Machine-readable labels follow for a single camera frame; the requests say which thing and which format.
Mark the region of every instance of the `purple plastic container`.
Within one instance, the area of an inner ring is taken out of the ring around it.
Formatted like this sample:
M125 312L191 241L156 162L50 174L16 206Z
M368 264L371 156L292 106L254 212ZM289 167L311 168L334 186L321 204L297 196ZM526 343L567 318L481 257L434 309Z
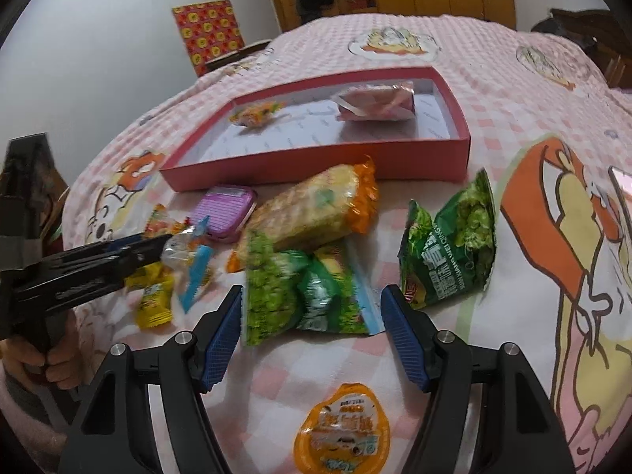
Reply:
M197 224L207 215L207 233L212 240L233 243L257 206L257 193L249 187L222 185L213 187L191 213L191 223Z

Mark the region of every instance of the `red patterned poster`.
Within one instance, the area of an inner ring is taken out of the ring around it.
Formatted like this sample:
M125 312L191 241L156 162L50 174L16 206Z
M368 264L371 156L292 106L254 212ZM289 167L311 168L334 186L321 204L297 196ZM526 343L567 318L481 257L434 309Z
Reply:
M198 76L209 60L243 48L244 42L230 0L172 9L191 63Z

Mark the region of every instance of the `cartoon bedsheet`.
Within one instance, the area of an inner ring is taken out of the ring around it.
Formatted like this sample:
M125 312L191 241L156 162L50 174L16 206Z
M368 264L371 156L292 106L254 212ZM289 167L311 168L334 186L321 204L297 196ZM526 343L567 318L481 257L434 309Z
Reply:
M173 194L157 169L239 94L334 72L428 64L465 113L470 175L487 169L499 206L497 262L486 293L430 313L439 328L472 344L521 346L551 395L577 471L588 472L632 415L631 245L607 172L611 165L632 171L632 99L609 90L564 39L449 16L366 14L309 23L273 41L257 61L201 78L121 133L75 183L64 212L65 245L132 233L158 202L176 216L189 212L200 194ZM440 182L381 185L379 222L355 241L376 293L398 281L408 200L436 211L454 190ZM275 191L265 188L263 196ZM218 267L227 255L217 255ZM84 305L77 310L81 346L93 371L114 341L150 347L191 329L242 276L220 275L188 315L176 305L174 325L162 335L140 333L118 294ZM364 383L377 395L393 436L383 472L399 472L427 400L405 378L387 335L298 333L257 349L238 346L223 383L204 397L233 472L296 472L296 431L343 382ZM164 471L177 472L160 398L150 395ZM475 440L475 394L471 415L458 472L466 472Z

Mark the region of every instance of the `green snack bag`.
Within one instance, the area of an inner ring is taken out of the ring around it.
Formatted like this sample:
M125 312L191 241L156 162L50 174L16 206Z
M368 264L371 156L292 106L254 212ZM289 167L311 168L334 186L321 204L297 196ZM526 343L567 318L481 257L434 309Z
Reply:
M307 265L302 251L274 253L265 234L250 233L241 325L246 345L256 346L296 325L302 315L296 284Z
M416 310L485 286L494 263L494 200L484 169L430 214L411 200L399 248L401 290Z
M314 252L298 289L305 300L305 314L297 329L369 333L356 300L353 271L343 242L323 246Z

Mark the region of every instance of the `metal screw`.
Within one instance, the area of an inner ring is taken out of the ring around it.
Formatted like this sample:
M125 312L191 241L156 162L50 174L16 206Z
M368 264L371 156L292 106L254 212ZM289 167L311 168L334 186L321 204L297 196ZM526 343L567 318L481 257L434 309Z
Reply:
M178 335L176 335L176 342L178 344L188 344L189 342L191 342L191 339L194 336L191 334L190 331L181 331L178 333Z
M516 356L516 354L520 352L520 348L513 342L507 342L502 348L505 350L505 353L510 356Z
M437 332L437 339L444 344L452 344L454 342L454 333L450 330L441 330Z
M110 353L112 353L114 356L121 356L121 354L123 354L124 352L125 344L121 344L120 342L110 348Z

